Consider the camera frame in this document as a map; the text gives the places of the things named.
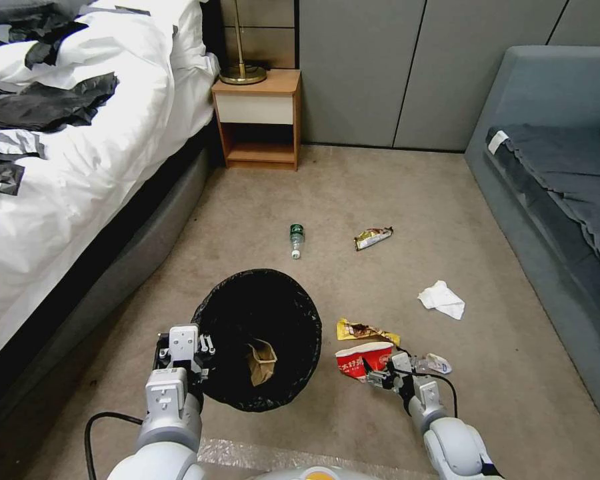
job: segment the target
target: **brown paper bag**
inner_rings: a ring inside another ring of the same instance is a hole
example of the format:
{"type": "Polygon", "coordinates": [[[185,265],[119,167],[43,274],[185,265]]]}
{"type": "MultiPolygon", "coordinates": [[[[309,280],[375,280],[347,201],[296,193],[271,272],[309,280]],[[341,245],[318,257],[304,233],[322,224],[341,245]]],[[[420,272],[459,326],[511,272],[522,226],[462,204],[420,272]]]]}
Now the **brown paper bag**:
{"type": "Polygon", "coordinates": [[[254,340],[254,345],[249,344],[251,352],[247,355],[247,362],[251,370],[251,383],[256,387],[273,376],[273,368],[278,357],[275,356],[269,342],[260,339],[254,340]]]}

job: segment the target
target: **white bedsheet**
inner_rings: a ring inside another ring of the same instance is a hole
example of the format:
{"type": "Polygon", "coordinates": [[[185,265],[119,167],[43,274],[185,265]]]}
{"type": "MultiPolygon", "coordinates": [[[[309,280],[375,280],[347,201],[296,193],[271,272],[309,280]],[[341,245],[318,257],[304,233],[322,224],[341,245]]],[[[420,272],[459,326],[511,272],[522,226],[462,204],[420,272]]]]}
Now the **white bedsheet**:
{"type": "MultiPolygon", "coordinates": [[[[199,9],[197,0],[174,3],[199,9]]],[[[18,160],[26,168],[18,196],[0,194],[0,349],[142,183],[211,120],[217,61],[193,54],[192,43],[174,47],[176,14],[88,13],[80,21],[89,27],[63,42],[54,67],[24,67],[31,42],[0,47],[3,81],[69,88],[110,71],[119,80],[91,126],[42,134],[46,159],[18,160]]]]}

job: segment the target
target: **bottle label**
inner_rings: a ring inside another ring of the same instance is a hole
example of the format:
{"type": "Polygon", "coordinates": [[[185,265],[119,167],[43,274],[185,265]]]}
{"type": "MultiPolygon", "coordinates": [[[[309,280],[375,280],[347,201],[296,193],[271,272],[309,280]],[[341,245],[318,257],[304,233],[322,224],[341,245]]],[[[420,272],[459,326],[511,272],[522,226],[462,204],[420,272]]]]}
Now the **bottle label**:
{"type": "Polygon", "coordinates": [[[294,223],[291,226],[291,230],[290,230],[289,234],[293,235],[294,233],[299,233],[300,235],[302,235],[304,237],[305,236],[305,229],[299,223],[294,223]]]}

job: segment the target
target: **wall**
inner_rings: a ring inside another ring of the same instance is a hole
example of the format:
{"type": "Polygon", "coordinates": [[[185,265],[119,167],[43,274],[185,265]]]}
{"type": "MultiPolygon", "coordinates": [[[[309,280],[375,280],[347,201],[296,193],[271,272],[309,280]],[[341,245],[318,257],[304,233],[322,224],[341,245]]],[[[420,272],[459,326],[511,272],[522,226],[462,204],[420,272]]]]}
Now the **wall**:
{"type": "Polygon", "coordinates": [[[299,0],[303,139],[462,151],[506,48],[546,43],[600,45],[600,0],[299,0]]]}
{"type": "MultiPolygon", "coordinates": [[[[221,0],[227,53],[237,62],[233,0],[221,0]]],[[[238,0],[245,60],[270,68],[295,68],[294,0],[238,0]]]]}

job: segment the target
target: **crumpled tissue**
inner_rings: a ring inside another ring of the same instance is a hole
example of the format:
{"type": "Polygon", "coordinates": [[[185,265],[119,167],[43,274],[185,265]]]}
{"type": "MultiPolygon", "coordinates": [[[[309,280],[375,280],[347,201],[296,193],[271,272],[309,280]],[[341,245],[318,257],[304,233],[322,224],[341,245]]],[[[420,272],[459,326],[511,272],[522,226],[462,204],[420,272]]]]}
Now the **crumpled tissue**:
{"type": "Polygon", "coordinates": [[[448,316],[460,320],[465,311],[465,303],[447,287],[447,282],[438,280],[432,287],[425,288],[418,300],[427,309],[435,308],[448,316]]]}

